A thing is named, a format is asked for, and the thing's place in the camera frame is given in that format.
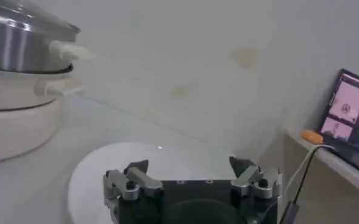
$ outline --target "pot handle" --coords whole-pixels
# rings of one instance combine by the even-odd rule
[[[95,58],[95,54],[89,49],[75,45],[72,42],[53,40],[49,44],[49,50],[57,54],[61,59],[73,61]]]
[[[85,85],[72,79],[45,80],[37,83],[35,92],[41,96],[67,96],[85,89]]]

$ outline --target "black cable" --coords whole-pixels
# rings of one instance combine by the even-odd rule
[[[302,179],[301,179],[300,186],[299,186],[299,188],[298,188],[298,190],[297,190],[297,192],[296,192],[296,196],[294,197],[294,200],[293,200],[293,202],[294,202],[295,204],[297,204],[297,200],[298,200],[299,195],[300,195],[300,193],[301,193],[302,186],[304,185],[304,181],[305,181],[305,179],[306,179],[306,177],[307,177],[308,170],[309,170],[310,164],[311,164],[311,162],[312,162],[312,159],[313,159],[315,153],[316,153],[319,149],[321,149],[321,148],[323,148],[323,147],[324,147],[323,145],[320,145],[320,146],[318,146],[317,148],[313,149],[312,154],[311,154],[311,156],[309,157],[307,166],[306,166],[306,168],[305,168],[305,172],[304,172],[304,174],[303,174],[303,176],[302,176]]]

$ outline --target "orange object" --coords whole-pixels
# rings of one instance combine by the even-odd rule
[[[323,136],[319,135],[317,132],[304,129],[301,131],[301,137],[307,140],[312,144],[322,144],[323,143]]]

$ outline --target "white pot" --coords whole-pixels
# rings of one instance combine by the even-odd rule
[[[0,111],[44,105],[58,96],[81,88],[83,86],[71,79],[68,73],[25,74],[0,71]]]
[[[0,112],[0,160],[36,149],[60,125],[60,102],[26,110]]]

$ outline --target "white wall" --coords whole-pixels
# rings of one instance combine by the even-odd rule
[[[87,97],[252,159],[337,70],[359,74],[359,0],[35,2],[99,54],[76,64]]]

